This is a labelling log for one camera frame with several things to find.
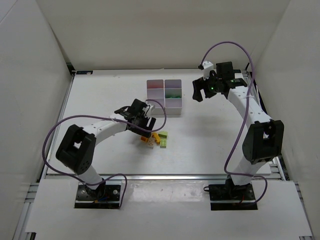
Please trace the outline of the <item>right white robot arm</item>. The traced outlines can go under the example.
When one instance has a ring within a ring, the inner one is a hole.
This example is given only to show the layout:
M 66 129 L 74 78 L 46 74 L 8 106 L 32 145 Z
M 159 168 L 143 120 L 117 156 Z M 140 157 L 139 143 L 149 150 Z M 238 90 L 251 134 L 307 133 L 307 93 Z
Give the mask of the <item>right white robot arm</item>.
M 203 76 L 192 82 L 193 100 L 202 102 L 204 98 L 222 94 L 233 104 L 247 127 L 242 143 L 243 157 L 230 173 L 234 186 L 245 186 L 263 165 L 280 155 L 284 124 L 262 110 L 250 95 L 249 85 L 235 76 L 232 62 L 213 64 L 204 61 L 199 69 Z

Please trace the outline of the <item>red curved lego brick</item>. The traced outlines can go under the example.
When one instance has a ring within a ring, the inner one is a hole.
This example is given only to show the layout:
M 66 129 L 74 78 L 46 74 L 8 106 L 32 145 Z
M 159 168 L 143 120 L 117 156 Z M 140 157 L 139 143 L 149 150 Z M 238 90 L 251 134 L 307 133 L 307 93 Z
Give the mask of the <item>red curved lego brick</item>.
M 162 84 L 149 84 L 147 86 L 147 89 L 162 89 L 163 85 Z

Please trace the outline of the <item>orange lego brick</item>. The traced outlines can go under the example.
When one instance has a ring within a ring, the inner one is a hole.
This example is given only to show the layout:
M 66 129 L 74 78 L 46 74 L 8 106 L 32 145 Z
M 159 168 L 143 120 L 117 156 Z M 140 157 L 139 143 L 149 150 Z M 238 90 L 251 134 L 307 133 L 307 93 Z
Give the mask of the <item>orange lego brick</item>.
M 148 137 L 145 137 L 145 136 L 141 136 L 140 137 L 140 140 L 147 143 L 149 141 L 149 138 Z

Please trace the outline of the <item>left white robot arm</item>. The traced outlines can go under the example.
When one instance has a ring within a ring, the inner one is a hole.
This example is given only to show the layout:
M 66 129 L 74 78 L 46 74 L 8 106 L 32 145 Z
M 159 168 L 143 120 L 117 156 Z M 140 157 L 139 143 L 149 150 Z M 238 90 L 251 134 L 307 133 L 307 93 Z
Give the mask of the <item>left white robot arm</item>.
M 56 159 L 86 186 L 96 190 L 103 181 L 92 166 L 96 146 L 124 131 L 149 138 L 156 122 L 156 119 L 151 117 L 154 108 L 153 104 L 135 99 L 130 106 L 115 110 L 107 120 L 86 126 L 71 125 L 56 151 Z

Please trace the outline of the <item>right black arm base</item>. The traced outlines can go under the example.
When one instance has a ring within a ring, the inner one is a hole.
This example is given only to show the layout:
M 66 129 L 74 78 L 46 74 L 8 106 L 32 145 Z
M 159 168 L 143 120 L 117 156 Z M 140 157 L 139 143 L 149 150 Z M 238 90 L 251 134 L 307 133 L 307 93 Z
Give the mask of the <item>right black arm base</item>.
M 226 181 L 224 184 L 209 184 L 203 190 L 209 193 L 212 211 L 255 211 L 258 210 L 254 189 L 251 183 L 234 185 Z

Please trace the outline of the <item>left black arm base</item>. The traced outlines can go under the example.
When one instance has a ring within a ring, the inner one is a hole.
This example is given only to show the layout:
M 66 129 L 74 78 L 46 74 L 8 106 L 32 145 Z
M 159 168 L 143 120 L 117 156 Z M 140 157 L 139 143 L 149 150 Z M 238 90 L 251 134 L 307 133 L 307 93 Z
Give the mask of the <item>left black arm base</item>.
M 79 184 L 77 187 L 75 209 L 119 209 L 121 203 L 121 184 L 105 184 L 91 189 Z

